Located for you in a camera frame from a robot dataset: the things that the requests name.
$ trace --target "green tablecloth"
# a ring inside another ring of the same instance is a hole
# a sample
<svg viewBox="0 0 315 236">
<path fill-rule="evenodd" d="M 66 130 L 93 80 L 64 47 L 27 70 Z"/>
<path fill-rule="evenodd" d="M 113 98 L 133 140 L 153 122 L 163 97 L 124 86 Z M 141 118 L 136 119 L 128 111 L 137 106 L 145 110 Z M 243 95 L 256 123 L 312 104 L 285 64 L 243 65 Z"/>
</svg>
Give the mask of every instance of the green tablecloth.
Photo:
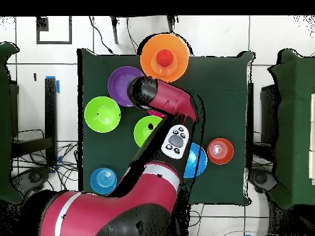
<svg viewBox="0 0 315 236">
<path fill-rule="evenodd" d="M 107 82 L 121 66 L 140 70 L 136 55 L 94 55 L 82 49 L 83 108 L 96 96 L 109 96 Z M 226 165 L 208 160 L 205 171 L 196 178 L 190 203 L 230 203 L 246 205 L 244 197 L 245 111 L 247 102 L 247 68 L 252 52 L 238 57 L 190 57 L 184 75 L 172 84 L 201 96 L 206 111 L 202 147 L 215 138 L 226 138 L 234 146 L 234 157 Z M 121 121 L 109 133 L 97 133 L 83 123 L 83 191 L 94 192 L 90 176 L 100 167 L 113 169 L 121 179 L 138 151 L 134 126 L 147 111 L 121 106 Z"/>
<path fill-rule="evenodd" d="M 289 49 L 280 56 L 279 63 L 270 69 L 281 95 L 275 172 L 279 184 L 269 195 L 281 208 L 288 209 L 299 204 L 315 205 L 315 186 L 308 174 L 315 58 L 298 57 Z"/>
</svg>

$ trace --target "green bowl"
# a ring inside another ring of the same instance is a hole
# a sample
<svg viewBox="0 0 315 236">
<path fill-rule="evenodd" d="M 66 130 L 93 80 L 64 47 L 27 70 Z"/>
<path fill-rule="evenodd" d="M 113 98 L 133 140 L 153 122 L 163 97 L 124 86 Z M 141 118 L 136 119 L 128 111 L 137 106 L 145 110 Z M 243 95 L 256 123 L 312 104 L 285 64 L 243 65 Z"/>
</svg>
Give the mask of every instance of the green bowl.
<svg viewBox="0 0 315 236">
<path fill-rule="evenodd" d="M 111 98 L 99 96 L 90 100 L 84 111 L 86 124 L 94 131 L 106 133 L 118 126 L 121 109 Z"/>
<path fill-rule="evenodd" d="M 146 116 L 137 122 L 134 129 L 134 138 L 139 147 L 142 147 L 146 139 L 161 121 L 160 117 Z"/>
</svg>

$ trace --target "purple bowl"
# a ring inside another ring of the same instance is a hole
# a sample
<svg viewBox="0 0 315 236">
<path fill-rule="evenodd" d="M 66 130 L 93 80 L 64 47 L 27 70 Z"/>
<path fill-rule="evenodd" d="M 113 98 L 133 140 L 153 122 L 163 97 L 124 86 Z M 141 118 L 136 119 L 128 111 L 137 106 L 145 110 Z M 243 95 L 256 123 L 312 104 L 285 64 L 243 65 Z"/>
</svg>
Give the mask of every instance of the purple bowl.
<svg viewBox="0 0 315 236">
<path fill-rule="evenodd" d="M 108 80 L 108 92 L 110 97 L 121 106 L 133 106 L 132 102 L 128 99 L 127 88 L 129 82 L 137 76 L 144 75 L 134 67 L 124 66 L 115 70 Z"/>
</svg>

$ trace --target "blue bowl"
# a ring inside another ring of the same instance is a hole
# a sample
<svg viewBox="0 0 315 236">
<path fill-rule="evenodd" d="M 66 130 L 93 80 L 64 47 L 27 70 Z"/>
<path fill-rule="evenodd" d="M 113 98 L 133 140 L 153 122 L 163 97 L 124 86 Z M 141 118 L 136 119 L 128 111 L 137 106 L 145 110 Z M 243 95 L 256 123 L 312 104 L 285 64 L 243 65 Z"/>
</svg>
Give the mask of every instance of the blue bowl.
<svg viewBox="0 0 315 236">
<path fill-rule="evenodd" d="M 90 178 L 92 189 L 101 194 L 109 194 L 117 185 L 117 177 L 115 172 L 109 168 L 96 169 Z"/>
<path fill-rule="evenodd" d="M 191 143 L 189 157 L 188 157 L 185 172 L 184 172 L 184 178 L 194 177 L 194 174 L 197 168 L 198 155 L 199 155 L 200 149 L 201 151 L 200 151 L 200 159 L 199 159 L 197 176 L 199 176 L 205 170 L 205 167 L 207 166 L 207 155 L 204 149 L 195 143 Z"/>
</svg>

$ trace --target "orange bowl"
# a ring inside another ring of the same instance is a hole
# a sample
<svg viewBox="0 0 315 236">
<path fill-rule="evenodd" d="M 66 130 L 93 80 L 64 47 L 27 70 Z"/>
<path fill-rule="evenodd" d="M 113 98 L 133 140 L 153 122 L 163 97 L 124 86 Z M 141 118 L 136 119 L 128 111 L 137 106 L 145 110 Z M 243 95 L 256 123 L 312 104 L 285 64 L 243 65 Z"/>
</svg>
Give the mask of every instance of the orange bowl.
<svg viewBox="0 0 315 236">
<path fill-rule="evenodd" d="M 189 51 L 186 44 L 173 34 L 153 36 L 140 55 L 142 70 L 147 76 L 173 82 L 187 69 Z"/>
</svg>

